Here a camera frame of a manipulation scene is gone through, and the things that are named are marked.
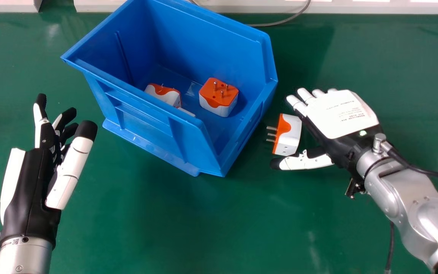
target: tabletop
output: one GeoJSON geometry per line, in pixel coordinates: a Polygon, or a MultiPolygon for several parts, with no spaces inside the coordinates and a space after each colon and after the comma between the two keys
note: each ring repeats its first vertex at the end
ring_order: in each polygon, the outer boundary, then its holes
{"type": "MultiPolygon", "coordinates": [[[[62,0],[0,14],[0,189],[10,149],[32,147],[39,92],[50,119],[74,106],[77,121],[104,121],[82,74],[59,57],[106,16],[62,0]]],[[[304,14],[262,30],[278,88],[228,175],[191,177],[100,127],[62,215],[52,273],[382,273],[389,223],[376,204],[345,197],[349,175],[336,167],[271,170],[265,127],[291,114],[284,98],[299,87],[351,89],[406,158],[438,170],[438,16],[304,14]]],[[[304,131],[300,147],[313,146],[304,131]]],[[[429,273],[398,232],[392,269],[429,273]]]]}

